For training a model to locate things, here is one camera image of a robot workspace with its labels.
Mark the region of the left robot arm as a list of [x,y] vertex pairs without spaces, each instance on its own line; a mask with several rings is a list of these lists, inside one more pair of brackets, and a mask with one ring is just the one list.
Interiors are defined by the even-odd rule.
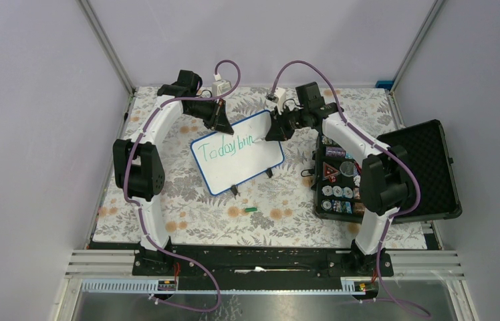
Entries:
[[167,274],[174,265],[172,252],[166,247],[170,236],[160,205],[166,180],[160,146],[182,115],[202,120],[212,131],[234,133],[226,115],[225,97],[238,84],[231,84],[219,74],[215,74],[215,81],[218,88],[211,96],[203,97],[199,95],[201,77],[181,70],[175,82],[158,89],[154,110],[140,128],[129,139],[116,140],[112,147],[116,184],[125,201],[137,210],[142,234],[140,248],[151,252],[148,266],[159,275]]

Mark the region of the blue framed whiteboard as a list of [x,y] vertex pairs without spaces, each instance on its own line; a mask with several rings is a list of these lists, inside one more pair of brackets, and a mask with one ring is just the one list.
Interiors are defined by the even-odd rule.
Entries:
[[263,110],[232,125],[234,135],[215,132],[191,142],[191,152],[203,181],[212,196],[217,196],[285,160],[278,141],[254,144],[265,139],[271,127],[269,111]]

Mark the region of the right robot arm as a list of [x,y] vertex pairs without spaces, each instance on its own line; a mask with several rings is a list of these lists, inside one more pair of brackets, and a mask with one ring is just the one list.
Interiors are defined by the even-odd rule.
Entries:
[[392,220],[414,211],[421,199],[420,185],[407,165],[406,151],[390,147],[344,116],[339,100],[327,103],[316,82],[297,87],[294,109],[271,92],[267,99],[279,105],[270,111],[266,141],[287,141],[297,129],[311,128],[328,137],[360,165],[360,197],[365,206],[362,226],[350,257],[350,267],[365,276],[376,267]]

